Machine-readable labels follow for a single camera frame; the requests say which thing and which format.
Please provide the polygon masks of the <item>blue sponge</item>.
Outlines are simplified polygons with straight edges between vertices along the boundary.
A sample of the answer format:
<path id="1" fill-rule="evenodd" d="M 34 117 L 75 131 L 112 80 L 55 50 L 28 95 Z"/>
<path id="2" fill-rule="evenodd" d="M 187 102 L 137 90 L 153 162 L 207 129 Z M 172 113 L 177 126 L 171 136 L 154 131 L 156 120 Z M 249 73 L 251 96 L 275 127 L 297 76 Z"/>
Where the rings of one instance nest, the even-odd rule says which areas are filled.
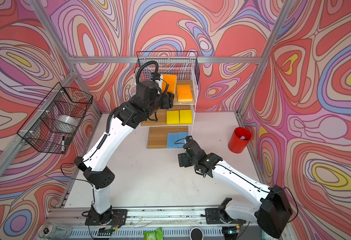
<path id="1" fill-rule="evenodd" d="M 178 148 L 182 148 L 183 145 L 186 143 L 186 137 L 189 135 L 188 132 L 179 132 L 177 135 L 177 141 L 175 144 Z"/>
<path id="2" fill-rule="evenodd" d="M 176 142 L 178 141 L 178 133 L 168 133 L 167 134 L 167 149 L 177 149 L 178 144 Z"/>

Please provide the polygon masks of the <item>orange sponge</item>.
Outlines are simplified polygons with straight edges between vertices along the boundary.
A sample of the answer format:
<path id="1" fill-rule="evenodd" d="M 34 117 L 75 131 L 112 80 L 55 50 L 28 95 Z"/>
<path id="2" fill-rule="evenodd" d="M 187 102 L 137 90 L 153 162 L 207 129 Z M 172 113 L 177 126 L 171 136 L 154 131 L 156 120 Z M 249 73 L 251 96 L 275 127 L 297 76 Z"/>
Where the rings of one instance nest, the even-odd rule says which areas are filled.
<path id="1" fill-rule="evenodd" d="M 162 88 L 163 92 L 165 92 L 166 86 L 169 85 L 167 92 L 176 93 L 176 82 L 177 76 L 176 75 L 162 75 Z"/>
<path id="2" fill-rule="evenodd" d="M 176 86 L 177 101 L 180 103 L 191 103 L 193 102 L 193 95 L 191 86 L 188 84 Z"/>

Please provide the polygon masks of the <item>yellow sponge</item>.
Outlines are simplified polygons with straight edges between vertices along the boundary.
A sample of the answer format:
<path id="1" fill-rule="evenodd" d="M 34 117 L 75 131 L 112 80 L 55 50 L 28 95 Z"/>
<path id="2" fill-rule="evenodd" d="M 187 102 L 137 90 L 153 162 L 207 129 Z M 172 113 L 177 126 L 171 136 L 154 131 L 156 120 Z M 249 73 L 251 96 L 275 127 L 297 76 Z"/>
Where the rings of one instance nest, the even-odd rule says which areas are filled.
<path id="1" fill-rule="evenodd" d="M 193 122 L 192 110 L 179 110 L 179 123 L 181 125 L 191 125 Z"/>
<path id="2" fill-rule="evenodd" d="M 167 125 L 179 125 L 179 111 L 167 111 Z"/>

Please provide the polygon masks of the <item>white wire wooden shelf rack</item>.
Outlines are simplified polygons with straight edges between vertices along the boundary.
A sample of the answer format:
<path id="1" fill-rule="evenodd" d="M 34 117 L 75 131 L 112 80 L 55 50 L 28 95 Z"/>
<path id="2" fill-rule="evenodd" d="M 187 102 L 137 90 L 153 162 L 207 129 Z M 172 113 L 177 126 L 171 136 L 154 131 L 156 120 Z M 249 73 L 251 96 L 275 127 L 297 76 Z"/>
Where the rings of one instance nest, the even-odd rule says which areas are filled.
<path id="1" fill-rule="evenodd" d="M 149 119 L 140 124 L 148 149 L 180 148 L 192 134 L 198 98 L 195 67 L 146 67 L 140 81 L 155 80 L 163 93 L 151 104 Z"/>

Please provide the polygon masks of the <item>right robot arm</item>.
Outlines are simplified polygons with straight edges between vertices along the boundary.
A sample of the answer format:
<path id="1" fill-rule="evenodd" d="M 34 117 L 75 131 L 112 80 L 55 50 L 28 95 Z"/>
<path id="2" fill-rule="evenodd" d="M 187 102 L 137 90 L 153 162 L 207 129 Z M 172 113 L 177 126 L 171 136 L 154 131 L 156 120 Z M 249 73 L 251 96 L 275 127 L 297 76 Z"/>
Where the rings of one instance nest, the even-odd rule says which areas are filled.
<path id="1" fill-rule="evenodd" d="M 184 141 L 184 153 L 178 154 L 180 167 L 193 167 L 197 175 L 222 181 L 249 201 L 243 204 L 226 198 L 217 208 L 218 221 L 224 224 L 234 220 L 257 223 L 269 236 L 280 238 L 293 214 L 285 189 L 259 183 L 237 171 L 217 154 L 206 154 L 192 136 L 187 136 Z"/>

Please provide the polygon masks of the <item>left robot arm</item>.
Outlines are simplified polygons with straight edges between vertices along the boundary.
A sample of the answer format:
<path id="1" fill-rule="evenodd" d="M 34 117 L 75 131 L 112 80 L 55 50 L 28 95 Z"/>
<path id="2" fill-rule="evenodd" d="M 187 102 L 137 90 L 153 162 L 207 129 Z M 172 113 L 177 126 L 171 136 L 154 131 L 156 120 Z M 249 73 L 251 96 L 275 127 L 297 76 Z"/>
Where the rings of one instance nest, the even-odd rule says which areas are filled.
<path id="1" fill-rule="evenodd" d="M 94 200 L 86 225 L 110 225 L 115 214 L 110 201 L 110 184 L 115 174 L 107 163 L 122 141 L 159 109 L 169 110 L 174 105 L 174 93 L 162 77 L 136 83 L 136 93 L 127 102 L 115 108 L 108 116 L 106 130 L 96 144 L 75 165 L 93 186 Z"/>

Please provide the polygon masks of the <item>red plastic cup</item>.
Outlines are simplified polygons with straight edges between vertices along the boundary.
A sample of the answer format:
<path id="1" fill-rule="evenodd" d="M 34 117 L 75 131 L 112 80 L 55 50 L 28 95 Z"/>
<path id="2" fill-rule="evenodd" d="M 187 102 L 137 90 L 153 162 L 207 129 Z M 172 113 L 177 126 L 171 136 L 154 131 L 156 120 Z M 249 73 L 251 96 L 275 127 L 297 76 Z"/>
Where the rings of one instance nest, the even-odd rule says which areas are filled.
<path id="1" fill-rule="evenodd" d="M 238 127 L 232 133 L 228 148 L 232 153 L 240 154 L 244 151 L 251 138 L 252 134 L 248 129 Z"/>

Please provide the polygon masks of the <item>black round speaker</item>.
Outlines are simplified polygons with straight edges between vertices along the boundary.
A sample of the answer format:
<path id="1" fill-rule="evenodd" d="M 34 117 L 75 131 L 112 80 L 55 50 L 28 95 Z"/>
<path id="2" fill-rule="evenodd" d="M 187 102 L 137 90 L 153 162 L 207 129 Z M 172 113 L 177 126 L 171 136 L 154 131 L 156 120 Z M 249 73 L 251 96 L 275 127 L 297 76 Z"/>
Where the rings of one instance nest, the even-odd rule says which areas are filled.
<path id="1" fill-rule="evenodd" d="M 200 228 L 193 228 L 189 232 L 190 240 L 203 240 L 204 234 Z"/>

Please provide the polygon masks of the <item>green wipes packet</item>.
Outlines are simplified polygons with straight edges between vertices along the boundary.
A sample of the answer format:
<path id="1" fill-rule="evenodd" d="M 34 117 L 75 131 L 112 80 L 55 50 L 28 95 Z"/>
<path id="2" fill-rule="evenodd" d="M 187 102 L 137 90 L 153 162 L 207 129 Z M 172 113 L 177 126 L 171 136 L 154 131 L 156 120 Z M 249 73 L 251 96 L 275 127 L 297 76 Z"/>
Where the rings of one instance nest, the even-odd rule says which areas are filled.
<path id="1" fill-rule="evenodd" d="M 162 228 L 154 231 L 143 231 L 144 240 L 163 240 L 164 234 Z"/>

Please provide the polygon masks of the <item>black marker in basket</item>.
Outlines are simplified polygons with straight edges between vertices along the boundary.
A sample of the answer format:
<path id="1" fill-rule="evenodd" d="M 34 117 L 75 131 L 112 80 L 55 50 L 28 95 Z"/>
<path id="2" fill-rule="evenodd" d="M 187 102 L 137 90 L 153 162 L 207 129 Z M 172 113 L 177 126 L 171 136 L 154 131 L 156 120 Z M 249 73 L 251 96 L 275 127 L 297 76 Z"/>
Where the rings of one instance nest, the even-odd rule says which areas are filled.
<path id="1" fill-rule="evenodd" d="M 62 136 L 62 141 L 61 141 L 61 153 L 63 154 L 65 152 L 65 136 Z"/>

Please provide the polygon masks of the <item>silver drink can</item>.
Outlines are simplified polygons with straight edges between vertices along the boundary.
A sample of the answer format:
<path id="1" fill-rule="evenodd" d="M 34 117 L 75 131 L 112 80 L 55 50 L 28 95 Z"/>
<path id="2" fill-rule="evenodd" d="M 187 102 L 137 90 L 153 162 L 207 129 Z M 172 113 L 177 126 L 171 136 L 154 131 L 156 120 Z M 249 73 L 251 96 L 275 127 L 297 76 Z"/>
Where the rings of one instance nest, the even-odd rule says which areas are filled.
<path id="1" fill-rule="evenodd" d="M 45 223 L 39 231 L 38 237 L 48 240 L 66 240 L 72 233 L 72 227 L 58 223 Z"/>

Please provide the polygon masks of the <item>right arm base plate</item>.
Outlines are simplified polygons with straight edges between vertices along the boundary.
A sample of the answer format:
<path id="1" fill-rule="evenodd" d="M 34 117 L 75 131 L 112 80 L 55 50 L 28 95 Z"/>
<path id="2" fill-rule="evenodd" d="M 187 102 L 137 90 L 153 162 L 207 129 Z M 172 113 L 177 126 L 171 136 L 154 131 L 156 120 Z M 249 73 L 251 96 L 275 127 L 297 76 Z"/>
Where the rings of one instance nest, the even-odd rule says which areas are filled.
<path id="1" fill-rule="evenodd" d="M 217 225 L 217 224 L 235 224 L 236 220 L 229 217 L 229 215 L 219 208 L 206 208 L 204 209 L 204 214 L 200 215 L 202 218 L 205 218 L 208 225 Z"/>

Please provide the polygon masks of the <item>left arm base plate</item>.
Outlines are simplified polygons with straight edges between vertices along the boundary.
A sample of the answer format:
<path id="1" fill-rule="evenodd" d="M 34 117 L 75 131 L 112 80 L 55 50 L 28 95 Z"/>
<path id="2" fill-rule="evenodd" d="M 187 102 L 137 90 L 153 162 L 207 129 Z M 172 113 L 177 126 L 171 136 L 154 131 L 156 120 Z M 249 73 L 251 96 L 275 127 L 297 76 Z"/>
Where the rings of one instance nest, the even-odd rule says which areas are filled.
<path id="1" fill-rule="evenodd" d="M 121 227 L 126 223 L 127 213 L 127 209 L 109 209 L 99 214 L 94 208 L 91 208 L 88 212 L 84 212 L 83 216 L 86 217 L 86 226 Z"/>

